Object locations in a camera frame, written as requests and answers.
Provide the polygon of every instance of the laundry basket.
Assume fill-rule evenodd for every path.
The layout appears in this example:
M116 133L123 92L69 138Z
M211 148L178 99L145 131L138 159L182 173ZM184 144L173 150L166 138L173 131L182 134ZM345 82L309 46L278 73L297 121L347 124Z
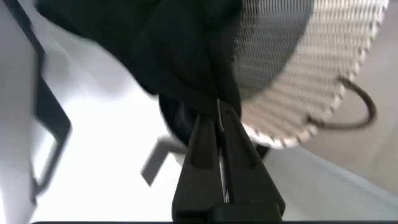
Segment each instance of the laundry basket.
M387 0L244 0L234 76L251 139L274 149L308 141L320 129L358 129L375 119L353 82L380 28ZM353 90L369 116L328 124Z

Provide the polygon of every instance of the woven texture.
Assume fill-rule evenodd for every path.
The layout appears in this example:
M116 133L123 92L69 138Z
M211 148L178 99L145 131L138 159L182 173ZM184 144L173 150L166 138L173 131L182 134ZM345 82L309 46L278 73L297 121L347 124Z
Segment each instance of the woven texture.
M309 140L358 76L388 0L244 0L234 74L243 125L276 149Z

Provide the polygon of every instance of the basket handle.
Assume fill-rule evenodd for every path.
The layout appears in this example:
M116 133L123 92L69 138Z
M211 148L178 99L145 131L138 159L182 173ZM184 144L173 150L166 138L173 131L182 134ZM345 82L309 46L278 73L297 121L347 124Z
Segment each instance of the basket handle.
M366 107L368 108L368 116L364 118L362 121L358 121L356 123L351 124L341 124L341 123L325 123L322 120L315 119L311 116L308 116L307 122L314 124L320 129L325 130L354 130L361 129L369 126L376 119L377 109L374 104L372 98L359 86L353 83L351 80L345 77L339 77L338 81L340 81L348 90L351 90L358 94L358 96L364 101Z

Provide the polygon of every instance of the black cloth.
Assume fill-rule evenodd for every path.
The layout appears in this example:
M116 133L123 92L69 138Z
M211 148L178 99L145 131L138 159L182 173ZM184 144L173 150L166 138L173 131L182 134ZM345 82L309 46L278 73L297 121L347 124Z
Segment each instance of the black cloth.
M38 0L36 8L97 42L159 95L166 123L185 144L197 113L217 118L217 99L241 116L232 72L241 0Z

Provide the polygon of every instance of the dark fabric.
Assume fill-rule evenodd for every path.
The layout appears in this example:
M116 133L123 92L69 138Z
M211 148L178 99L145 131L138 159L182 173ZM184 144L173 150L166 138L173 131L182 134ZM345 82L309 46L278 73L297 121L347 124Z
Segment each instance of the dark fabric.
M169 128L185 144L197 113L217 118L216 99L241 116L232 74L241 0L38 0L36 8L100 44L160 95Z

